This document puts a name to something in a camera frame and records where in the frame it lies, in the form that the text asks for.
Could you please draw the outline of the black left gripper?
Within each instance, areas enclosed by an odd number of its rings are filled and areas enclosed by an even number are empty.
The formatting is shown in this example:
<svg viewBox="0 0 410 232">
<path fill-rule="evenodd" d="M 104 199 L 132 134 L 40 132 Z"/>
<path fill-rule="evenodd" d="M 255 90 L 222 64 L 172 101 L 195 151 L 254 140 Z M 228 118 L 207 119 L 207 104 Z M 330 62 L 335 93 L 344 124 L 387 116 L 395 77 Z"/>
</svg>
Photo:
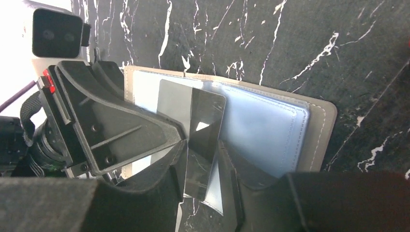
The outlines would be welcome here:
<svg viewBox="0 0 410 232">
<path fill-rule="evenodd" d="M 55 96 L 63 122 L 73 129 L 93 174 L 105 174 L 185 139 L 173 121 L 125 101 L 124 75 L 116 63 L 64 60 L 54 67 Z M 0 118 L 0 175 L 59 175 L 67 165 L 64 142 L 46 119 L 40 93 L 23 103 L 21 118 Z"/>
</svg>

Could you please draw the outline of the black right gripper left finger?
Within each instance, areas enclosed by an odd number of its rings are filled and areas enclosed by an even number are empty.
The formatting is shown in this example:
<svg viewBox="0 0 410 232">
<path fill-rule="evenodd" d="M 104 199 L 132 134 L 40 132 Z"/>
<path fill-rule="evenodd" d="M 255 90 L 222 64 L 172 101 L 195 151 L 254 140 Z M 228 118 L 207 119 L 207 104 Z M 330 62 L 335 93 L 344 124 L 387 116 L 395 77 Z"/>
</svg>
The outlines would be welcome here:
<svg viewBox="0 0 410 232">
<path fill-rule="evenodd" d="M 97 179 L 2 178 L 3 232 L 173 232 L 187 142 L 117 186 Z"/>
</svg>

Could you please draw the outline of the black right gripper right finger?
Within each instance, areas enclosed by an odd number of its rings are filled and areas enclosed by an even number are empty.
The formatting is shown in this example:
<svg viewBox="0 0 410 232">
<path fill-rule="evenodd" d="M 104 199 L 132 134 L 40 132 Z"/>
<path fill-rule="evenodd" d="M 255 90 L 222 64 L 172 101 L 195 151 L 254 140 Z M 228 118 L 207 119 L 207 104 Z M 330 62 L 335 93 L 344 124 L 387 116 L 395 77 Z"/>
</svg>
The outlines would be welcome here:
<svg viewBox="0 0 410 232">
<path fill-rule="evenodd" d="M 387 172 L 275 178 L 218 142 L 226 232 L 407 232 L 410 183 Z"/>
</svg>

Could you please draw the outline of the dark glossy credit card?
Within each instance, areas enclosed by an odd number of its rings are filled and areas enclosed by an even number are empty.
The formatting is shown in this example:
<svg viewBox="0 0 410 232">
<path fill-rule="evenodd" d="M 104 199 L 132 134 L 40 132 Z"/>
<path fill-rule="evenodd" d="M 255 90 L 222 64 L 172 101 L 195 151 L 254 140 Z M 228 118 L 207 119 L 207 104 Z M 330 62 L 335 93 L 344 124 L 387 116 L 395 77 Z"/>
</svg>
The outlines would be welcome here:
<svg viewBox="0 0 410 232">
<path fill-rule="evenodd" d="M 226 98 L 201 88 L 160 80 L 157 113 L 176 122 L 188 143 L 185 194 L 205 199 Z"/>
</svg>

